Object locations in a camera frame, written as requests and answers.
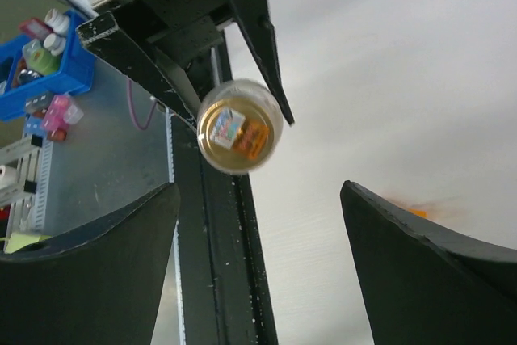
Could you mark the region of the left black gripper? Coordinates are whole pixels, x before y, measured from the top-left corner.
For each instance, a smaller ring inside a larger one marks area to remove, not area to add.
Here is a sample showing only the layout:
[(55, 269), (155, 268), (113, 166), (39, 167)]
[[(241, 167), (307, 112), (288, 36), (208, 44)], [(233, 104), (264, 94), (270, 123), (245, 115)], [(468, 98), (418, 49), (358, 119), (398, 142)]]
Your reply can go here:
[(77, 27), (82, 46), (192, 127), (200, 99), (183, 69), (209, 57), (235, 20), (284, 119), (295, 123), (282, 85), (268, 0), (89, 1), (99, 16)]

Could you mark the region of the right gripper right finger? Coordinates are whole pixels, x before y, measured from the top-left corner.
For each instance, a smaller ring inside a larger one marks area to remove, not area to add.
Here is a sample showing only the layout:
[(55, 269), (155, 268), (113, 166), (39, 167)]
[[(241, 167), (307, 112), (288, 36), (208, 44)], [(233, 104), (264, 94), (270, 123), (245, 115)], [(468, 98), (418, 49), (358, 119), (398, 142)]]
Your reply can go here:
[(344, 223), (376, 344), (514, 344), (516, 251), (346, 181)]

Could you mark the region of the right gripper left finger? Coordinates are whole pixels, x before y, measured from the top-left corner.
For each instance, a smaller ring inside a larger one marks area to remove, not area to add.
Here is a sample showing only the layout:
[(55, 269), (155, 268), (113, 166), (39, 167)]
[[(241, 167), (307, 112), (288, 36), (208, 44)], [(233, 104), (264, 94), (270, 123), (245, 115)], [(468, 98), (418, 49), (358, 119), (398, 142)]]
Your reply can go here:
[(148, 344), (179, 189), (166, 183), (64, 234), (1, 256), (4, 344)]

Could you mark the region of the orange pill organizer box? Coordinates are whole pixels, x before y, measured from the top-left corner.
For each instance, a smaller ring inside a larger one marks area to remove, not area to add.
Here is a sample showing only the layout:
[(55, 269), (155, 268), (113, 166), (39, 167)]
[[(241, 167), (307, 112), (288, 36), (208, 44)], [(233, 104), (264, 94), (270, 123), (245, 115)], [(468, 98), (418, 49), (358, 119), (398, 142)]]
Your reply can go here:
[(461, 218), (468, 213), (464, 208), (454, 205), (450, 199), (423, 202), (410, 202), (395, 196), (385, 196), (384, 199), (399, 208), (430, 221)]

